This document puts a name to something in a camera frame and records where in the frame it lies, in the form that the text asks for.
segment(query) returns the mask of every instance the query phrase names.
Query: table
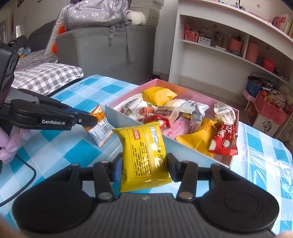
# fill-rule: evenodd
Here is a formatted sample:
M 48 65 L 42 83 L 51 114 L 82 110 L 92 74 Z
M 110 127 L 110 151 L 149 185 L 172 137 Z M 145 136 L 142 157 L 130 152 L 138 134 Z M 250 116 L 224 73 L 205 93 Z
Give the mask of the table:
M 105 111 L 105 104 L 135 87 L 137 85 L 94 75 L 69 86 L 53 98 L 84 111 L 91 111 L 97 104 L 101 104 Z M 113 135 L 102 148 L 99 148 L 91 135 L 80 125 L 75 125 L 71 131 L 33 131 L 32 133 L 32 138 L 24 141 L 17 152 L 37 171 L 37 177 L 30 187 L 71 163 L 80 163 L 82 167 L 92 166 L 102 160 L 111 161 L 119 152 L 122 152 L 117 135 Z M 243 123 L 239 123 L 238 135 L 239 154 L 234 157 L 231 169 L 276 197 L 280 204 L 280 214 L 273 228 L 275 233 L 292 229 L 292 155 L 280 141 Z M 23 187 L 32 175 L 33 172 L 16 158 L 4 165 L 0 175 L 0 202 Z M 116 194 L 119 193 L 119 186 L 119 183 L 113 184 Z M 137 191 L 137 193 L 173 193 L 175 195 L 179 186 L 180 183 L 172 182 L 157 188 Z M 83 190 L 90 196 L 94 196 L 92 182 L 84 182 Z M 207 190 L 207 181 L 199 181 L 197 196 L 202 196 Z M 1 207 L 0 213 L 11 225 L 15 226 L 11 212 L 12 203 L 13 201 Z

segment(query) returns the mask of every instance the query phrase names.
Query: white plush toy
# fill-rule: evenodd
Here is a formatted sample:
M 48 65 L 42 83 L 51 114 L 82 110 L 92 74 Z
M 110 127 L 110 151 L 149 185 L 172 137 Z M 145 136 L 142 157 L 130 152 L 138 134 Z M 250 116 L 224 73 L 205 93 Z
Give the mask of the white plush toy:
M 132 20 L 133 25 L 145 25 L 146 24 L 146 17 L 142 12 L 137 11 L 127 11 L 127 19 Z

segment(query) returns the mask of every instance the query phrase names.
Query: box of snacks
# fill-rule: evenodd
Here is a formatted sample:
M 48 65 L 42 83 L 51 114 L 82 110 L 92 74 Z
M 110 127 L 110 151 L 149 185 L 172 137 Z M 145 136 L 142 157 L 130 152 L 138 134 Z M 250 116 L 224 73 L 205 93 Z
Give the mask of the box of snacks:
M 106 105 L 109 123 L 124 128 L 159 122 L 166 152 L 200 167 L 230 167 L 239 111 L 198 92 L 154 79 Z

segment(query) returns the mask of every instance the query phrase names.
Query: pink snack package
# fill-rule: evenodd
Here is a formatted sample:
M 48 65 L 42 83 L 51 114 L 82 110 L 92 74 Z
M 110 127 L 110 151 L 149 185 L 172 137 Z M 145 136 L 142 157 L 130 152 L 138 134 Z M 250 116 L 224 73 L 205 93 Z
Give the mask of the pink snack package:
M 190 120 L 185 117 L 179 117 L 171 128 L 162 131 L 162 135 L 175 139 L 179 135 L 189 134 Z

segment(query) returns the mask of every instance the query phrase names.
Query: orange dot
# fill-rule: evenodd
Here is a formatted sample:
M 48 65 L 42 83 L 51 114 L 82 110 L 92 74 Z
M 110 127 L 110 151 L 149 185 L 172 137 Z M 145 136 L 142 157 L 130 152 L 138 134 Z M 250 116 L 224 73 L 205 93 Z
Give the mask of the orange dot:
M 61 35 L 62 33 L 66 32 L 65 30 L 65 25 L 60 26 L 59 30 L 58 30 L 58 34 Z
M 57 46 L 56 46 L 56 43 L 52 46 L 52 52 L 54 54 L 57 54 Z

